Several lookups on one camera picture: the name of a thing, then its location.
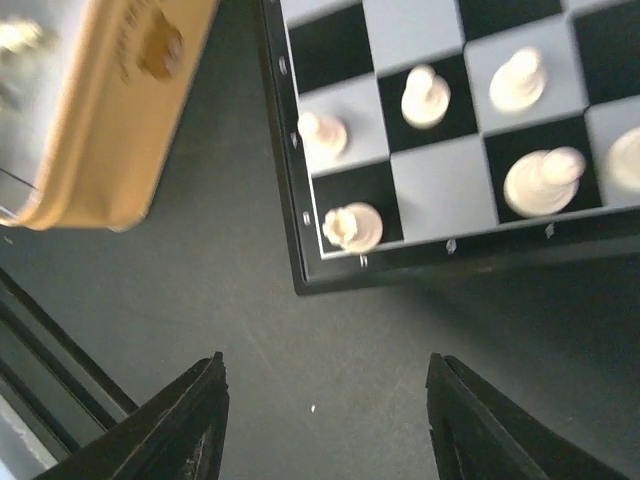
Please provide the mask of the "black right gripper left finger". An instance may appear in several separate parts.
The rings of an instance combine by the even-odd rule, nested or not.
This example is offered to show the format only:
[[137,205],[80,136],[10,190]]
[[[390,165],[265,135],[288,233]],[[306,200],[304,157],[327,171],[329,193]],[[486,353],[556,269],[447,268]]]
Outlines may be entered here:
[[38,478],[217,479],[228,412],[226,368],[216,352]]

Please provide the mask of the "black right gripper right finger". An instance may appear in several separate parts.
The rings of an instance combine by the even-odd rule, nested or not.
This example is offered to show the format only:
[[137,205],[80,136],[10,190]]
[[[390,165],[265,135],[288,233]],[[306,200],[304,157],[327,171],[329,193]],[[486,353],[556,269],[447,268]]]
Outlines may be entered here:
[[427,413],[441,479],[623,479],[454,356],[433,353]]

